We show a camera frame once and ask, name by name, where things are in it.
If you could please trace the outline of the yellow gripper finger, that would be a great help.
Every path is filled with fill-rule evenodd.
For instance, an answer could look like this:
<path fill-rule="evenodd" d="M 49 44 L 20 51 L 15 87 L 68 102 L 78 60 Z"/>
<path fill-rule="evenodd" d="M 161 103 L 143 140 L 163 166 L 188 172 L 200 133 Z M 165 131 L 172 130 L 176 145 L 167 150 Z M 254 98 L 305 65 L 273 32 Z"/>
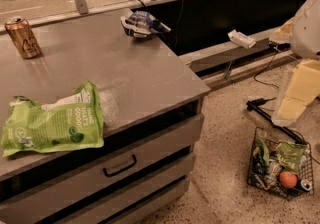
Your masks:
<path fill-rule="evenodd" d="M 276 100 L 272 123 L 289 126 L 320 95 L 320 61 L 302 60 L 285 76 L 283 86 Z"/>

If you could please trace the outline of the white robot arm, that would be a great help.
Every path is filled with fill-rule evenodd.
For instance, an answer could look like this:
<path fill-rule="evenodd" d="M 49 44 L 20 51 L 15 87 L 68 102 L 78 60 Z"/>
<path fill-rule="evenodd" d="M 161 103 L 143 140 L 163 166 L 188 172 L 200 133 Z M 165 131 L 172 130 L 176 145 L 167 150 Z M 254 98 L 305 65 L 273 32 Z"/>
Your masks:
<path fill-rule="evenodd" d="M 269 40 L 288 43 L 290 50 L 302 58 L 285 76 L 271 117 L 275 125 L 289 126 L 320 95 L 320 0 L 306 0 Z"/>

